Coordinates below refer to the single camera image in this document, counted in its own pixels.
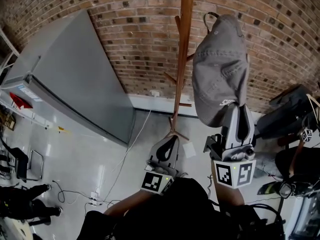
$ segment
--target chair leg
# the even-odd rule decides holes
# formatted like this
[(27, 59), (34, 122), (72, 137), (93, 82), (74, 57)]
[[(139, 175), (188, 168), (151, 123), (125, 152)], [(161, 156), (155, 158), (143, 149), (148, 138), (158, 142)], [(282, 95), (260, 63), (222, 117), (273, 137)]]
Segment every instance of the chair leg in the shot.
[(33, 157), (34, 154), (40, 156), (40, 158), (41, 158), (40, 176), (38, 178), (21, 178), (20, 177), (21, 180), (37, 182), (37, 181), (42, 179), (45, 159), (44, 159), (44, 156), (42, 154), (38, 153), (34, 149), (31, 150), (31, 152), (30, 152), (30, 160), (29, 160), (29, 168), (28, 168), (28, 170), (31, 170), (31, 168), (32, 168), (32, 157)]

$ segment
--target brick wall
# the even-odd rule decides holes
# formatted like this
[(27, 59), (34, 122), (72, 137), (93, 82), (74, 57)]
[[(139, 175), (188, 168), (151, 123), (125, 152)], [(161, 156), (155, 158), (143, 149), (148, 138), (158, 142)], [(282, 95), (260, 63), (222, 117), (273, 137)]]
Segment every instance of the brick wall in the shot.
[[(44, 25), (88, 9), (105, 52), (128, 93), (160, 90), (173, 98), (164, 77), (177, 71), (179, 35), (174, 16), (181, 0), (0, 0), (0, 17), (19, 50)], [(320, 0), (194, 0), (189, 53), (206, 35), (204, 13), (232, 14), (250, 54), (247, 103), (265, 112), (268, 101), (294, 84), (317, 91), (320, 78)], [(192, 97), (192, 62), (183, 93)]]

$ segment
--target wire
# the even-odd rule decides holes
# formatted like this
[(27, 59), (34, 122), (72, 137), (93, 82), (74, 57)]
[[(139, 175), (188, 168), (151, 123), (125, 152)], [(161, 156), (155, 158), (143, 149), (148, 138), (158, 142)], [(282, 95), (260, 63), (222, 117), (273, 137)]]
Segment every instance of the wire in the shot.
[(252, 208), (261, 208), (261, 209), (266, 209), (266, 210), (269, 210), (271, 212), (274, 212), (275, 215), (276, 215), (276, 218), (279, 222), (282, 222), (282, 218), (281, 218), (281, 215), (278, 211), (276, 211), (274, 208), (272, 208), (270, 205), (267, 205), (265, 203), (256, 203), (256, 204), (251, 204), (250, 205)]
[(309, 101), (310, 101), (311, 108), (312, 108), (312, 110), (313, 110), (314, 117), (315, 117), (315, 120), (316, 120), (316, 124), (318, 124), (318, 117), (317, 117), (317, 114), (316, 114), (316, 111), (315, 111), (314, 105), (313, 105), (313, 104), (312, 104), (312, 102), (311, 102), (310, 96), (308, 96), (308, 95), (307, 95), (307, 97), (308, 97), (308, 99), (309, 99)]
[(60, 192), (58, 193), (58, 196), (57, 196), (60, 203), (65, 203), (65, 202), (66, 202), (66, 196), (65, 196), (65, 193), (64, 193), (64, 192), (77, 193), (77, 194), (78, 194), (78, 196), (76, 197), (76, 199), (75, 199), (73, 202), (71, 202), (71, 203), (67, 202), (69, 205), (74, 204), (74, 203), (78, 200), (78, 197), (79, 197), (79, 196), (83, 196), (83, 197), (85, 197), (85, 198), (88, 198), (88, 199), (91, 200), (91, 201), (95, 201), (95, 202), (97, 202), (97, 203), (101, 203), (101, 204), (99, 204), (99, 206), (101, 206), (102, 203), (105, 203), (105, 204), (109, 205), (110, 203), (112, 203), (112, 202), (114, 202), (114, 201), (121, 201), (121, 200), (112, 200), (111, 202), (106, 202), (105, 200), (104, 200), (104, 201), (102, 201), (102, 200), (97, 200), (97, 199), (94, 199), (94, 198), (92, 198), (92, 197), (89, 197), (89, 196), (87, 196), (87, 195), (85, 195), (85, 194), (83, 194), (83, 193), (81, 193), (81, 192), (78, 192), (78, 191), (62, 190), (62, 188), (60, 187), (60, 185), (59, 185), (58, 182), (56, 182), (55, 180), (53, 180), (52, 182), (56, 183), (56, 184), (58, 185), (59, 189), (60, 189)]
[(211, 190), (210, 190), (210, 187), (212, 186), (212, 180), (213, 180), (213, 175), (212, 173), (210, 174), (210, 176), (207, 176), (207, 178), (210, 180), (210, 185), (207, 187), (208, 189), (208, 199), (210, 199), (210, 196), (211, 196)]
[(314, 146), (311, 147), (311, 149), (313, 149), (314, 147), (318, 146), (320, 144), (320, 142), (318, 144), (315, 144)]
[(132, 145), (129, 147), (129, 149), (126, 151), (126, 153), (125, 153), (124, 157), (122, 158), (122, 160), (121, 160), (121, 161), (116, 165), (116, 167), (112, 170), (112, 173), (113, 173), (113, 172), (117, 169), (117, 167), (125, 160), (127, 154), (129, 153), (129, 151), (131, 150), (131, 148), (134, 146), (134, 144), (135, 144), (136, 140), (138, 139), (140, 133), (142, 132), (142, 130), (143, 130), (144, 127), (145, 127), (145, 124), (146, 124), (146, 122), (147, 122), (147, 120), (148, 120), (148, 118), (149, 118), (149, 116), (150, 116), (150, 113), (151, 113), (151, 110), (149, 111), (149, 114), (148, 114), (148, 116), (146, 117), (146, 119), (145, 119), (145, 121), (144, 121), (144, 123), (143, 123), (143, 126), (142, 126), (141, 130), (139, 131), (138, 135), (136, 136), (134, 142), (133, 142)]
[(271, 199), (279, 199), (279, 198), (282, 198), (282, 197), (279, 196), (279, 197), (272, 197), (272, 198), (268, 198), (268, 199), (260, 199), (260, 200), (256, 200), (256, 201), (252, 201), (252, 202), (246, 202), (245, 204), (251, 204), (251, 203), (254, 203), (254, 202), (268, 201), (268, 200), (271, 200)]
[(108, 203), (108, 205), (106, 206), (106, 208), (109, 209), (109, 205), (110, 205), (110, 204), (115, 205), (115, 204), (113, 203), (113, 202), (115, 202), (115, 201), (120, 202), (121, 200), (112, 200), (112, 201), (110, 201), (110, 202), (105, 202), (105, 203)]
[(184, 172), (179, 176), (179, 178), (184, 178), (184, 176), (189, 176), (189, 174), (187, 172)]
[(73, 202), (67, 202), (68, 205), (73, 205), (78, 200), (78, 197), (80, 197), (80, 194), (77, 195), (76, 199)]
[(107, 198), (108, 198), (108, 196), (110, 195), (112, 189), (113, 189), (114, 186), (116, 185), (117, 180), (118, 180), (118, 178), (119, 178), (119, 176), (120, 176), (120, 173), (121, 173), (121, 171), (122, 171), (122, 168), (124, 167), (125, 159), (126, 159), (126, 157), (127, 157), (127, 154), (129, 153), (129, 151), (131, 150), (131, 148), (134, 146), (134, 144), (136, 143), (136, 140), (138, 139), (140, 133), (141, 133), (142, 130), (144, 129), (145, 124), (146, 124), (146, 122), (147, 122), (147, 120), (148, 120), (148, 118), (149, 118), (149, 116), (150, 116), (150, 113), (151, 113), (151, 109), (150, 109), (149, 114), (148, 114), (148, 116), (146, 117), (146, 119), (145, 119), (145, 121), (144, 121), (144, 123), (143, 123), (143, 125), (142, 125), (141, 130), (139, 131), (138, 135), (136, 136), (134, 142), (133, 142), (132, 145), (128, 148), (128, 150), (125, 152), (125, 155), (124, 155), (123, 159), (122, 159), (122, 160), (116, 165), (116, 167), (112, 170), (112, 173), (113, 173), (113, 172), (115, 171), (115, 169), (117, 169), (117, 167), (122, 163), (122, 165), (121, 165), (121, 167), (120, 167), (120, 170), (119, 170), (119, 173), (118, 173), (117, 177), (115, 178), (115, 181), (114, 181), (112, 187), (110, 188), (108, 194), (106, 195), (106, 197), (105, 197), (105, 199), (104, 199), (103, 201), (106, 201), (106, 200), (107, 200)]
[(97, 186), (94, 190), (94, 192), (97, 192), (97, 189), (100, 189), (100, 186)]
[(66, 202), (66, 197), (65, 197), (65, 193), (64, 193), (64, 192), (77, 193), (77, 194), (78, 194), (78, 197), (79, 197), (79, 195), (82, 195), (82, 196), (84, 196), (85, 198), (88, 198), (88, 199), (90, 199), (90, 200), (94, 200), (92, 197), (89, 197), (89, 196), (87, 196), (87, 195), (85, 195), (85, 194), (82, 194), (82, 193), (80, 193), (80, 192), (78, 192), (78, 191), (62, 190), (62, 188), (60, 187), (60, 185), (59, 185), (58, 182), (56, 182), (55, 180), (53, 180), (52, 182), (56, 183), (56, 184), (58, 185), (59, 189), (60, 189), (60, 192), (58, 193), (58, 200), (59, 200), (60, 203), (65, 203), (65, 202)]
[(84, 205), (84, 217), (86, 217), (87, 215), (87, 209), (86, 209), (87, 204), (91, 204), (91, 202), (86, 202)]
[(262, 167), (262, 170), (263, 170), (269, 177), (272, 177), (276, 182), (281, 182), (281, 180), (276, 179), (274, 175), (271, 175), (270, 173), (266, 172), (266, 171), (265, 171), (265, 166), (266, 166), (266, 165), (264, 165), (264, 166)]

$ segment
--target power strip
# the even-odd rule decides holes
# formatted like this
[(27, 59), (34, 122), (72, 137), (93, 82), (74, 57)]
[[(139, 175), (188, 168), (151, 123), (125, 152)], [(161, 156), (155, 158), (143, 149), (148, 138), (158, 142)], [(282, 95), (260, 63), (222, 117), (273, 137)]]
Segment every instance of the power strip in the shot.
[(91, 198), (92, 198), (92, 200), (91, 200), (90, 205), (93, 207), (97, 207), (99, 204), (95, 200), (98, 200), (99, 194), (97, 192), (91, 192)]

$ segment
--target black office chair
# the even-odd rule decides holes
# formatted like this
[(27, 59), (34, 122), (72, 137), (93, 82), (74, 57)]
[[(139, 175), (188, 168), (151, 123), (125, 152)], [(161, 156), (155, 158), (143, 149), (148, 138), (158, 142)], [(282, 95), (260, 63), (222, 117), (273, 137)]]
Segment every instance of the black office chair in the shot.
[[(5, 147), (6, 150), (15, 158), (15, 173), (16, 173), (16, 178), (23, 180), (23, 182), (27, 181), (39, 181), (42, 179), (43, 175), (43, 166), (44, 166), (44, 157), (36, 152), (35, 150), (31, 150), (30, 153), (30, 163), (29, 163), (29, 158), (28, 156), (18, 147), (11, 148), (9, 147), (2, 138), (0, 138), (3, 146)], [(27, 178), (27, 170), (31, 169), (31, 161), (32, 161), (32, 156), (33, 154), (36, 153), (41, 157), (41, 171), (40, 171), (40, 176), (38, 178)]]

